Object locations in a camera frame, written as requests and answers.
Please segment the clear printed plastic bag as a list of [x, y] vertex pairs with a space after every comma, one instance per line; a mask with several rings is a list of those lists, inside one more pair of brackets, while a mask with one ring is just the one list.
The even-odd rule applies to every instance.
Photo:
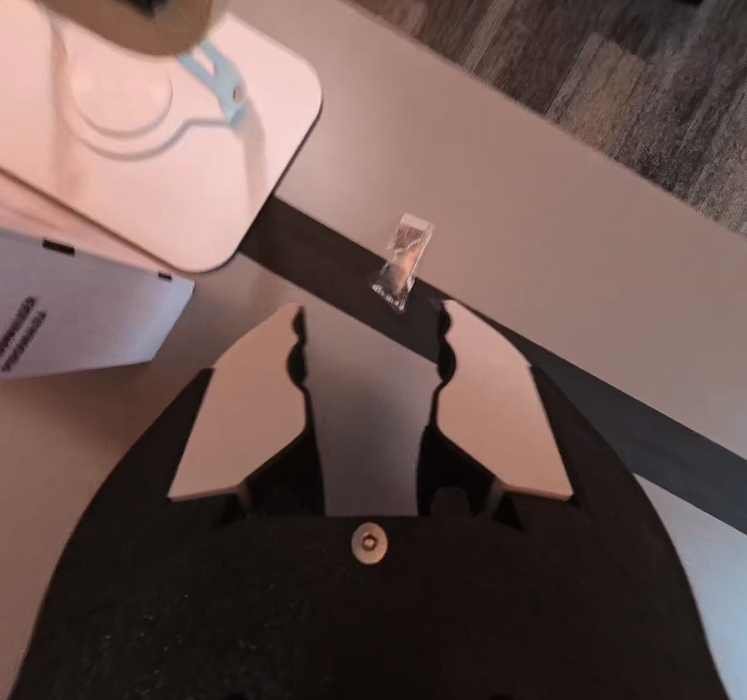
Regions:
[[390, 239], [387, 256], [371, 282], [371, 289], [398, 313], [403, 313], [434, 225], [405, 213]]

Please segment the white cardboard box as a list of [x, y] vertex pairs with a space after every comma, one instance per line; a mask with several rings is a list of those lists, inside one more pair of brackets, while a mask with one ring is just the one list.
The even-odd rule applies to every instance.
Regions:
[[1, 378], [152, 361], [190, 279], [2, 173]]

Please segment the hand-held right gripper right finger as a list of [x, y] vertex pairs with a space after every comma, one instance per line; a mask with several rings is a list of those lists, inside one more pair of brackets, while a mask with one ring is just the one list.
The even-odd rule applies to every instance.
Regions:
[[507, 492], [567, 503], [574, 491], [529, 360], [457, 300], [442, 303], [433, 422]]

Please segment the white folding stand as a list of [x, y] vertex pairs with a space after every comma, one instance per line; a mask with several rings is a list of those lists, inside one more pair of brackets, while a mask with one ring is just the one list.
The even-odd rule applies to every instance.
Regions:
[[309, 62], [233, 15], [170, 54], [2, 0], [2, 172], [185, 273], [234, 255], [321, 107]]

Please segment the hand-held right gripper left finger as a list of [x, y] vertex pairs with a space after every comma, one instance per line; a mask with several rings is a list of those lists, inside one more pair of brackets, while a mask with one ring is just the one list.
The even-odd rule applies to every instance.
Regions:
[[176, 468], [173, 502], [237, 492], [307, 426], [305, 313], [281, 306], [214, 363]]

